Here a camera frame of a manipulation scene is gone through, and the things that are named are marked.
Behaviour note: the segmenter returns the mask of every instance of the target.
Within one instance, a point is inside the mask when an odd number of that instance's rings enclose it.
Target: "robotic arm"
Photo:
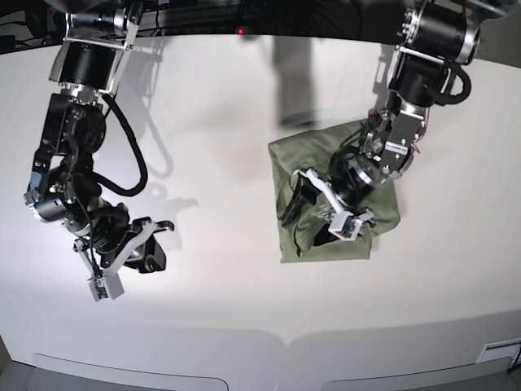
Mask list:
[[[399,178],[411,165],[414,144],[426,130],[427,110],[463,102],[471,93],[471,79],[462,65],[469,64],[479,44],[479,27],[486,19],[513,11],[516,1],[463,0],[462,12],[433,2],[405,13],[404,38],[396,47],[394,68],[385,108],[370,111],[363,131],[346,140],[331,157],[326,180],[313,168],[296,170],[296,191],[282,216],[290,226],[304,204],[315,204],[323,192],[332,209],[331,240],[353,241],[363,235],[374,214],[361,202],[389,179]],[[452,94],[455,80],[462,91]]]
[[[114,100],[141,15],[140,2],[111,3],[81,14],[66,14],[67,33],[50,74],[62,90],[50,97],[24,196],[37,219],[60,221],[77,237],[74,251],[91,273],[89,286],[96,301],[115,299],[124,292],[117,274],[122,266],[140,273],[165,270],[166,256],[154,234],[174,229],[171,222],[153,222],[148,217],[130,223],[123,204],[113,207],[101,198],[101,186],[131,197],[147,184],[145,160]],[[96,32],[122,38],[92,38]],[[123,189],[94,172],[92,155],[102,146],[106,132],[99,98],[118,118],[138,162],[141,178],[132,189]],[[62,160],[53,168],[54,156]],[[101,256],[101,268],[94,251]]]
[[[122,266],[140,273],[165,269],[166,256],[154,234],[174,229],[171,222],[153,222],[148,217],[130,222],[123,204],[114,207],[101,197],[101,186],[130,197],[147,184],[138,143],[114,100],[134,48],[142,4],[139,0],[47,1],[66,13],[66,36],[50,73],[62,90],[50,98],[25,201],[36,218],[60,221],[77,237],[74,250],[91,273],[94,299],[115,299],[124,292],[117,274]],[[313,168],[296,171],[299,182],[282,217],[283,226],[292,224],[302,206],[315,202],[320,192],[331,204],[332,238],[355,240],[367,224],[373,224],[374,214],[361,209],[361,202],[410,167],[414,143],[425,133],[429,107],[457,104],[469,96],[471,80],[462,65],[475,54],[481,22],[507,15],[517,5],[515,0],[462,1],[462,13],[433,2],[407,11],[401,32],[404,42],[396,47],[385,108],[372,110],[363,131],[339,147],[326,180]],[[452,94],[456,78],[462,81],[462,91]],[[99,98],[118,118],[138,162],[141,179],[132,189],[123,189],[94,171],[92,155],[102,146],[106,132]],[[51,166],[54,156],[62,157],[57,167]]]

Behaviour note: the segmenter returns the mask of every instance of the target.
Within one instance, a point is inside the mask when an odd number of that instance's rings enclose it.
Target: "white tabletop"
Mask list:
[[[470,364],[484,343],[519,336],[521,71],[475,61],[472,96],[431,111],[421,155],[396,184],[402,221],[370,261],[283,265],[267,144],[295,133],[279,123],[302,112],[291,121],[363,117],[382,47],[235,36],[138,45],[117,101],[150,180],[123,201],[131,217],[171,219],[176,231],[157,235],[165,272],[123,270],[126,294],[99,303],[73,236],[34,219],[22,197],[58,91],[47,81],[58,48],[0,56],[0,333],[14,360],[318,390]],[[130,187],[138,169],[114,116],[107,130],[96,170]]]

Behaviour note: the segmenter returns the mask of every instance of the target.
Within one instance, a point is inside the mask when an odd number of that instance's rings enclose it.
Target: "metal bracket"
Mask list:
[[[163,231],[169,226],[159,226],[152,220],[143,222],[142,231],[134,236],[120,251],[110,267],[102,271],[101,277],[96,277],[92,269],[91,260],[89,259],[89,246],[81,239],[74,241],[74,251],[80,254],[81,260],[90,272],[88,279],[89,289],[95,301],[103,299],[115,300],[117,297],[125,293],[118,270],[125,264],[132,252],[144,244],[155,232]]]

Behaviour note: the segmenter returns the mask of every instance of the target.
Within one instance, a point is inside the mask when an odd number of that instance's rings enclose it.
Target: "olive green fabric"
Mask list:
[[[350,122],[326,130],[310,130],[296,136],[278,140],[269,145],[273,164],[277,218],[280,220],[293,195],[297,168],[314,168],[323,178],[329,160],[339,145],[351,134],[360,130],[360,121]],[[321,193],[317,203],[302,208],[300,220],[288,228],[278,222],[282,262],[338,261],[369,259],[372,237],[392,230],[400,222],[396,193],[392,181],[373,191],[361,204],[374,212],[376,226],[354,242],[336,240],[319,247],[313,246],[317,233],[327,224],[320,208],[329,206]]]

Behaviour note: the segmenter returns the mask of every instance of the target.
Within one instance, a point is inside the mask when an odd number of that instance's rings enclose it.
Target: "screw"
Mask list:
[[[74,108],[72,111],[71,111],[71,114],[72,114],[72,117],[75,119],[75,120],[80,120],[81,118],[83,118],[83,110],[78,110],[77,108]]]

